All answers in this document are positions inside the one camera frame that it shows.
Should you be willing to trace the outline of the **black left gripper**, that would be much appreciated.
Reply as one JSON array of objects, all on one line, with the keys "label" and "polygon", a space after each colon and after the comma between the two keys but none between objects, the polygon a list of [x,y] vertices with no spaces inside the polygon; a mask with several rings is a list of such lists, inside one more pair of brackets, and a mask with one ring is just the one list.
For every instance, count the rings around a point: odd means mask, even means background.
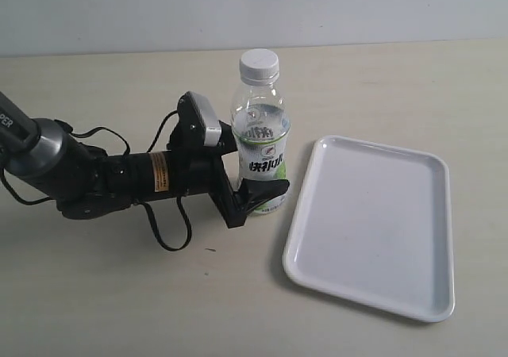
[{"label": "black left gripper", "polygon": [[166,150],[128,157],[133,166],[129,189],[139,202],[208,194],[228,228],[244,225],[247,214],[269,214],[285,201],[290,182],[287,179],[258,181],[243,178],[233,190],[222,156],[237,150],[230,125],[220,121],[221,138],[216,147],[193,143],[191,101],[185,93],[177,105],[178,123],[169,137]]}]

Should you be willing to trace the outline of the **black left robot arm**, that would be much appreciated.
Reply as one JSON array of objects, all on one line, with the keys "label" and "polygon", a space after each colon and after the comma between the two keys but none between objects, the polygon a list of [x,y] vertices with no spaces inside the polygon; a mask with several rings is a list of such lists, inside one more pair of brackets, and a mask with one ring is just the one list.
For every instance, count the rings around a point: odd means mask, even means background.
[{"label": "black left robot arm", "polygon": [[217,119],[208,99],[188,91],[166,150],[108,155],[81,142],[71,126],[31,118],[1,96],[1,167],[56,202],[62,215],[87,220],[140,205],[207,194],[229,228],[285,194],[286,179],[245,179],[231,187],[222,157],[237,150],[230,125]]}]

